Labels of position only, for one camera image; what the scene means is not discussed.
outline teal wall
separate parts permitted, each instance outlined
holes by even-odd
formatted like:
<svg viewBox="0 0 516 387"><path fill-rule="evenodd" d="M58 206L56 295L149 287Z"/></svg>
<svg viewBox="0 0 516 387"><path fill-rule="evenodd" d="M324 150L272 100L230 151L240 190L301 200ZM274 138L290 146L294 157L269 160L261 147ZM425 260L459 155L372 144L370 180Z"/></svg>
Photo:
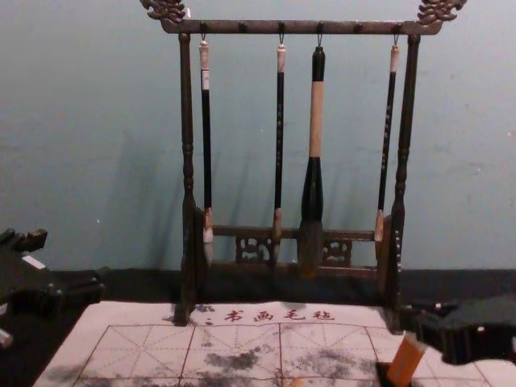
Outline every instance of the teal wall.
<svg viewBox="0 0 516 387"><path fill-rule="evenodd" d="M414 19L418 2L188 2L194 18ZM406 191L405 268L516 268L514 2L468 2L423 38ZM217 223L272 222L276 36L209 36ZM323 224L372 229L392 37L324 36ZM406 40L400 40L405 71ZM202 205L198 36L194 192ZM300 220L315 36L286 36L284 224ZM178 268L179 56L137 0L4 2L0 227L49 230L52 268ZM403 76L397 79L387 207ZM216 239L230 259L228 241ZM374 263L371 245L354 247ZM285 243L283 260L295 255Z"/></svg>

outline chinese calligraphy set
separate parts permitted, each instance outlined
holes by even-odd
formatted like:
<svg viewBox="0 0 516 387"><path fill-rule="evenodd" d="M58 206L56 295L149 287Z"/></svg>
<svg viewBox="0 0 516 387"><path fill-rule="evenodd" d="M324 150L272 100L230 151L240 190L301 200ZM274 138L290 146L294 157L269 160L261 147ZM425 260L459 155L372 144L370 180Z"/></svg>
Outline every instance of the chinese calligraphy set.
<svg viewBox="0 0 516 387"><path fill-rule="evenodd" d="M164 31L178 36L181 62L181 139L183 144L183 172L185 195L183 200L183 257L181 261L181 302L176 308L175 322L185 325L196 303L201 301L206 276L210 271L234 273L274 273L300 278L315 276L361 277L376 279L382 306L389 316L389 329L402 330L402 297L399 277L401 271L403 226L405 219L404 195L407 162L418 64L418 47L422 36L436 35L443 24L456 18L466 0L422 0L416 21L317 21L317 20L196 20L187 19L181 0L140 0L148 16L159 20ZM204 208L194 198L193 113L190 65L191 36L199 34L201 43L200 72L202 95L202 143L204 156ZM210 66L207 36L213 34L279 35L277 48L277 146L275 200L271 227L235 227L214 223L211 202L210 154ZM299 228L281 225L281 178L283 157L283 102L285 45L288 34L317 35L318 45L312 56L312 92L310 106L310 146L302 189L302 220ZM388 98L385 115L384 144L381 157L381 178L378 194L377 220L371 231L341 231L323 228L323 185L321 175L321 130L326 54L321 45L323 35L392 35L389 64ZM405 87L402 99L401 126L397 147L395 197L388 214L385 211L385 182L389 159L391 118L396 68L400 56L397 38L406 35ZM217 236L235 238L235 261L217 261L212 243ZM278 261L283 239L295 239L298 244L296 263ZM353 242L370 242L376 247L376 267L352 267ZM265 260L263 249L268 252Z"/></svg>

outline red chinese characters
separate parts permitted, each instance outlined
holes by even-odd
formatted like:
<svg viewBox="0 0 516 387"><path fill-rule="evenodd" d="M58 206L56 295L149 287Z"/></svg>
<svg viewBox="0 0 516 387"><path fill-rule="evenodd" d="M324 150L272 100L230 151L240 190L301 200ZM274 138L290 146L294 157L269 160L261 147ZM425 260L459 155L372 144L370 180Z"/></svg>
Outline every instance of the red chinese characters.
<svg viewBox="0 0 516 387"><path fill-rule="evenodd" d="M290 318L291 320L304 320L305 317L299 317L298 312L295 309L292 309L291 311L287 312L287 315L285 318Z"/></svg>
<svg viewBox="0 0 516 387"><path fill-rule="evenodd" d="M258 321L263 321L263 320L272 320L273 319L273 315L272 314L269 314L267 311L263 311L263 312L260 312L256 317L255 317L255 322L258 322Z"/></svg>
<svg viewBox="0 0 516 387"><path fill-rule="evenodd" d="M314 317L317 319L317 320L335 320L334 318L331 317L331 315L328 313L328 312L320 312L320 311L317 311L314 313Z"/></svg>
<svg viewBox="0 0 516 387"><path fill-rule="evenodd" d="M239 313L242 313L242 310L233 310L231 313L227 314L227 317L224 320L231 320L232 323L241 320L242 316L240 316Z"/></svg>

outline carved wooden post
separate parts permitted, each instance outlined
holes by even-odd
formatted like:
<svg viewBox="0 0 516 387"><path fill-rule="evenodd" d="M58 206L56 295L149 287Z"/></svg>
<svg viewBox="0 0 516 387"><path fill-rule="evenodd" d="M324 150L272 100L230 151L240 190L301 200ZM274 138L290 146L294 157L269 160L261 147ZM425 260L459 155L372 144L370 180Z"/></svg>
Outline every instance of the carved wooden post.
<svg viewBox="0 0 516 387"><path fill-rule="evenodd" d="M412 132L412 116L414 113L414 98L416 90L416 75L418 70L418 48L420 35L409 35L408 54L406 60L405 89L403 90L402 120L397 149L397 170L394 204L391 210L392 231L390 233L389 266L387 268L387 305L393 312L390 328L397 331L399 328L399 309L401 306L401 292L399 273L401 271L401 253L403 242L403 226L405 223L405 196L406 167L409 160L410 135Z"/></svg>
<svg viewBox="0 0 516 387"><path fill-rule="evenodd" d="M183 143L183 257L181 261L181 305L175 320L185 325L196 302L195 231L194 231L194 123L192 119L192 80L190 74L190 35L179 35L181 61L181 140Z"/></svg>

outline white label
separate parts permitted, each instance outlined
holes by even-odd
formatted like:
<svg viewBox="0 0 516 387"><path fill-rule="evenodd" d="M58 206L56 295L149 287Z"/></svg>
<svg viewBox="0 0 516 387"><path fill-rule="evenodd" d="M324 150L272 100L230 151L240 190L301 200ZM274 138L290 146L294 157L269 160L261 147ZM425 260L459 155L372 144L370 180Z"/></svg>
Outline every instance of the white label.
<svg viewBox="0 0 516 387"><path fill-rule="evenodd" d="M27 262L28 264L31 264L32 266L34 266L35 268L37 268L38 270L41 270L42 268L45 268L45 265L42 264L41 262L39 262L36 258L32 258L31 256L24 256L22 258L22 260L24 260L25 262Z"/></svg>
<svg viewBox="0 0 516 387"><path fill-rule="evenodd" d="M210 71L209 70L202 71L202 89L203 90L210 89Z"/></svg>

